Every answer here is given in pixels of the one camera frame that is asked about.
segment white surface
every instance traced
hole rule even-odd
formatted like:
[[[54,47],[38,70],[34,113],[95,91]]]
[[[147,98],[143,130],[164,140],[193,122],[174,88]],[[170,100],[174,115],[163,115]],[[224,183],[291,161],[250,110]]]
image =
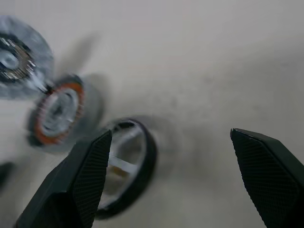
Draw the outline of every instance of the white surface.
[[[46,38],[57,74],[102,75],[95,85],[107,89],[105,120],[153,114],[182,134],[170,171],[158,170],[133,207],[94,228],[265,227],[229,131],[275,137],[304,162],[303,7],[300,0],[1,1],[0,13]],[[7,225],[64,157],[26,145],[30,104],[0,102],[0,159],[23,164],[1,195]]]

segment blurry wheel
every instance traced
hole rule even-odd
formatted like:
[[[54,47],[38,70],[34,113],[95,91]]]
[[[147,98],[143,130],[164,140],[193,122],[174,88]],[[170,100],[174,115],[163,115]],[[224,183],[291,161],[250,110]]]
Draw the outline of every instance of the blurry wheel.
[[[156,164],[154,139],[142,123],[123,119],[109,128],[113,139],[95,219],[108,219],[131,206],[147,188]]]
[[[53,54],[37,31],[15,17],[0,16],[0,98],[44,92],[53,64]]]
[[[96,130],[103,112],[101,104],[100,94],[92,85],[76,75],[65,76],[31,112],[29,143],[45,149],[67,149]]]

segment textured rubber pad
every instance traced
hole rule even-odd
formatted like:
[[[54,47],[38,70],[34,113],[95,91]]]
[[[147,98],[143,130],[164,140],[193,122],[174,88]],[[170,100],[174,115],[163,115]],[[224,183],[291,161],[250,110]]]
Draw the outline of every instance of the textured rubber pad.
[[[268,228],[304,227],[304,166],[278,140],[231,131],[245,188]]]
[[[112,134],[78,142],[50,172],[19,219],[17,228],[91,228],[104,188]]]

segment wheel rim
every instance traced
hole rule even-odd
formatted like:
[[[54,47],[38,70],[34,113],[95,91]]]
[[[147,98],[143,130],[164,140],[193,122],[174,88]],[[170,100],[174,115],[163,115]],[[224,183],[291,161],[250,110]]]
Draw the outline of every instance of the wheel rim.
[[[121,120],[108,128],[112,131],[113,139],[98,209],[107,209],[121,197],[133,183],[147,154],[145,132],[137,122]]]
[[[45,104],[40,128],[45,136],[54,137],[66,132],[75,121],[79,105],[78,94],[70,88],[52,94]]]

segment black rubber tire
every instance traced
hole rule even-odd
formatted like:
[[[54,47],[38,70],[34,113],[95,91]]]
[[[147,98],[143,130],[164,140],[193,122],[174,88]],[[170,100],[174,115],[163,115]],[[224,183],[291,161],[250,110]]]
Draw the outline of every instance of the black rubber tire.
[[[124,193],[122,193],[121,197],[118,200],[108,205],[105,209],[99,209],[96,212],[95,220],[109,219],[130,207],[147,188],[154,173],[157,161],[157,147],[155,141],[149,133],[148,129],[142,123],[134,119],[128,120],[136,122],[142,127],[147,142],[147,154],[137,176],[131,185],[126,189]]]

